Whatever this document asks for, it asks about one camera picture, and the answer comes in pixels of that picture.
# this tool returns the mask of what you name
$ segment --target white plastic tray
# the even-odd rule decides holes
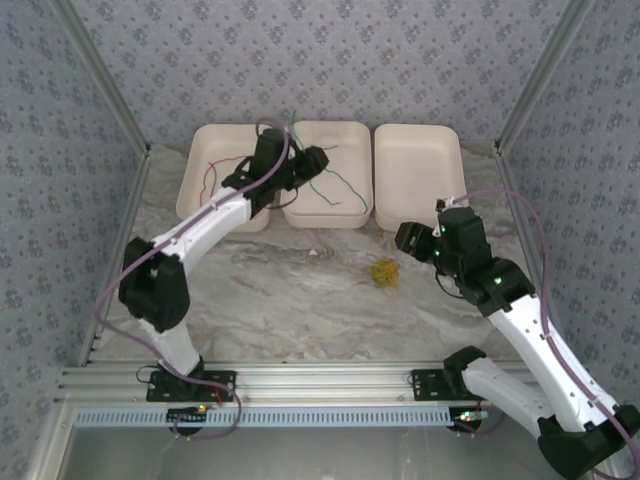
[[[283,208],[287,222],[301,228],[358,228],[364,225],[373,207],[369,129],[358,122],[300,121],[295,124],[295,133],[303,147],[325,148],[329,157],[328,169],[336,173],[324,171],[303,185],[298,198]],[[362,198],[336,174],[351,184]],[[283,191],[280,202],[285,204],[294,197],[294,191]]]
[[[467,192],[458,135],[439,125],[386,124],[375,132],[378,225],[437,222],[436,200]]]
[[[214,177],[214,191],[220,188],[220,182],[226,178],[242,161],[229,160],[215,166],[217,176],[209,171],[203,184],[205,173],[210,164],[218,160],[238,156],[253,155],[256,147],[254,125],[205,125],[193,137],[187,169],[184,172],[182,186],[176,202],[176,212],[182,219],[192,215],[200,208],[200,201],[211,198]],[[257,232],[269,223],[269,210],[262,210],[255,218],[236,228],[236,232]]]

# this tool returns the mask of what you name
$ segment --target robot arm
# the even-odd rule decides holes
[[[140,325],[163,358],[182,375],[198,377],[203,369],[202,359],[193,347],[183,321],[190,304],[187,275],[216,243],[273,202],[279,190],[299,188],[329,164],[322,149],[309,147],[302,151],[289,139],[294,154],[287,157],[274,175],[257,188],[212,210],[211,207],[225,197],[263,178],[276,164],[284,145],[281,131],[265,130],[258,137],[254,155],[247,157],[222,181],[223,188],[209,202],[151,242],[135,238],[127,245],[124,268],[169,240],[158,254],[122,280],[118,298],[135,318],[140,319]],[[182,382],[181,387],[192,390],[196,386]]]
[[[538,441],[547,461],[566,478],[577,478],[620,450],[621,435],[605,415],[577,388],[548,344],[540,317],[540,299],[513,262],[491,254],[482,220],[470,207],[438,202],[439,225],[433,229],[403,223],[396,245],[417,260],[451,277],[462,297],[509,340],[534,375],[536,392],[499,369],[484,352],[466,347],[445,360],[445,378],[454,392],[492,401]],[[580,364],[548,324],[562,358],[588,385],[630,436],[640,429],[640,413],[618,405]]]

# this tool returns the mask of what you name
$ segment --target marble table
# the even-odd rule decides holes
[[[463,162],[468,191],[500,184],[493,158],[463,149]],[[155,146],[150,163],[132,231],[145,239],[180,221],[175,204],[186,156]],[[494,254],[526,271],[506,199],[492,195],[471,205],[484,219]],[[369,265],[384,257],[398,261],[398,289],[378,289],[370,279]],[[393,234],[373,218],[357,230],[309,230],[272,211],[265,230],[228,235],[188,281],[186,321],[207,360],[442,360],[467,345],[496,360],[518,359],[488,320],[442,293],[433,268],[399,252]],[[117,300],[109,319],[144,336]],[[152,358],[110,331],[94,347],[92,360]]]

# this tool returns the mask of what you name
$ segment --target purple cable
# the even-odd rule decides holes
[[[200,212],[199,215],[197,215],[195,218],[190,220],[184,227],[182,227],[180,230],[178,230],[176,232],[176,234],[173,236],[173,239],[176,239],[176,240],[179,239],[189,229],[191,229],[194,225],[196,225],[198,222],[200,222],[209,213],[211,213],[212,211],[216,210],[219,206],[225,204],[229,200],[231,200],[231,199],[233,199],[233,198],[235,198],[235,197],[237,197],[239,195],[242,195],[242,194],[244,194],[244,193],[246,193],[246,192],[248,192],[250,190],[253,190],[254,188],[262,185],[264,182],[269,180],[269,178],[271,178],[278,171],[278,169],[282,166],[282,164],[284,163],[284,161],[286,160],[286,158],[287,158],[287,156],[289,154],[289,135],[287,134],[285,128],[280,124],[280,122],[278,122],[277,120],[275,120],[273,118],[260,118],[256,122],[256,132],[257,132],[257,129],[258,129],[258,127],[260,125],[269,125],[269,126],[271,126],[273,128],[277,128],[278,130],[280,130],[284,134],[284,145],[283,145],[283,148],[282,148],[282,152],[280,153],[280,157],[278,158],[276,163],[273,165],[273,167],[271,167],[271,170],[269,170],[266,174],[264,174],[264,176],[262,176],[261,178],[259,178],[255,182],[247,185],[246,187],[241,188],[240,190],[236,190],[235,192],[232,192],[229,195],[226,195],[225,197],[221,198],[216,203],[210,205],[208,208],[206,208],[205,210]],[[158,349],[156,347],[154,347],[150,342],[148,342],[148,341],[146,341],[146,340],[144,340],[144,339],[142,339],[142,338],[140,338],[140,337],[138,337],[136,335],[133,335],[133,334],[131,334],[129,332],[126,332],[126,331],[122,330],[119,327],[116,327],[111,322],[107,321],[106,319],[103,319],[101,317],[101,315],[100,315],[100,312],[101,312],[102,308],[106,304],[107,300],[113,295],[113,292],[115,292],[115,290],[118,287],[118,285],[120,285],[120,282],[122,282],[122,280],[124,280],[131,272],[133,272],[136,268],[138,268],[144,262],[149,260],[151,257],[153,257],[158,252],[162,251],[163,248],[165,248],[168,245],[170,245],[171,240],[172,239],[168,239],[168,240],[156,245],[151,250],[149,250],[147,253],[145,253],[140,258],[138,258],[136,261],[134,261],[127,268],[125,268],[120,273],[120,275],[118,275],[116,277],[116,279],[113,282],[111,282],[111,284],[109,284],[109,286],[105,289],[105,291],[98,297],[98,300],[96,301],[96,305],[94,307],[93,315],[94,315],[96,321],[98,322],[98,324],[102,325],[104,328],[107,328],[107,329],[117,333],[118,335],[122,335],[123,337],[128,338],[129,340],[131,340],[131,341],[133,341],[133,342],[135,342],[135,343],[137,343],[139,345],[142,345],[147,350],[149,350],[151,353],[153,353],[156,356],[156,358],[159,361],[162,362],[162,366],[166,370],[168,370],[172,375],[175,375],[176,377],[178,377],[178,378],[180,378],[180,379],[182,379],[182,380],[184,380],[186,382],[193,383],[193,384],[196,384],[196,385],[204,385],[204,386],[208,386],[208,387],[220,388],[220,389],[228,392],[233,397],[233,400],[238,404],[238,412],[236,413],[236,416],[235,416],[231,426],[229,426],[227,429],[225,429],[224,431],[222,431],[220,433],[216,433],[216,434],[212,434],[212,435],[199,435],[197,437],[193,437],[194,441],[215,440],[215,439],[226,437],[227,435],[229,435],[230,433],[235,431],[236,428],[238,428],[238,424],[240,423],[240,420],[242,419],[242,401],[240,400],[240,397],[235,392],[235,390],[232,389],[232,388],[229,388],[227,385],[225,385],[223,383],[219,383],[219,382],[215,382],[215,381],[209,381],[209,380],[199,380],[197,378],[191,378],[191,377],[187,377],[186,375],[182,375],[180,372],[178,372],[172,365],[170,365],[165,360],[165,358],[162,356],[160,351],[158,351]],[[174,425],[173,430],[174,430],[174,433],[177,433],[177,430],[175,429],[175,427],[176,427],[176,425]]]
[[[635,445],[633,439],[629,436],[629,434],[624,429],[622,424],[618,421],[618,419],[615,418],[613,414],[609,412],[609,410],[600,403],[598,398],[591,392],[591,390],[589,390],[589,387],[585,385],[582,382],[582,380],[580,380],[580,377],[578,377],[578,375],[573,371],[571,366],[567,363],[567,361],[562,356],[562,353],[558,349],[558,346],[556,345],[555,340],[551,336],[551,330],[549,328],[549,317],[547,315],[547,309],[548,309],[547,291],[548,291],[548,276],[549,276],[549,272],[547,271],[548,270],[547,264],[549,261],[549,250],[547,248],[547,244],[545,241],[544,228],[542,227],[542,220],[538,215],[538,212],[536,211],[535,207],[529,201],[529,199],[524,195],[513,190],[508,190],[506,188],[487,188],[484,190],[478,190],[476,192],[468,193],[466,195],[463,195],[462,197],[456,198],[453,201],[453,203],[454,204],[460,203],[474,197],[487,195],[489,193],[504,193],[506,195],[515,197],[518,200],[520,200],[522,203],[524,203],[533,214],[533,218],[535,219],[536,225],[538,226],[538,232],[540,233],[540,243],[542,244],[542,288],[541,288],[542,292],[540,293],[540,325],[542,326],[542,331],[544,332],[544,335],[547,338],[547,343],[549,344],[549,348],[551,349],[551,351],[553,352],[553,355],[556,357],[556,360],[558,360],[558,363],[560,363],[560,365],[562,366],[566,374],[569,376],[569,378],[573,380],[576,386],[582,391],[582,393],[586,395],[589,401],[591,401],[591,403],[593,403],[598,408],[598,410],[602,412],[602,414],[607,418],[607,420],[611,422],[611,424],[616,428],[620,436],[629,446],[629,450],[631,450],[631,455],[633,456],[634,469],[633,469],[633,473],[631,473],[630,476],[624,477],[624,478],[614,477],[607,473],[601,472],[600,470],[597,470],[597,469],[594,469],[594,473],[599,477],[604,478],[605,480],[637,480],[640,476],[640,450],[638,450],[638,447]]]

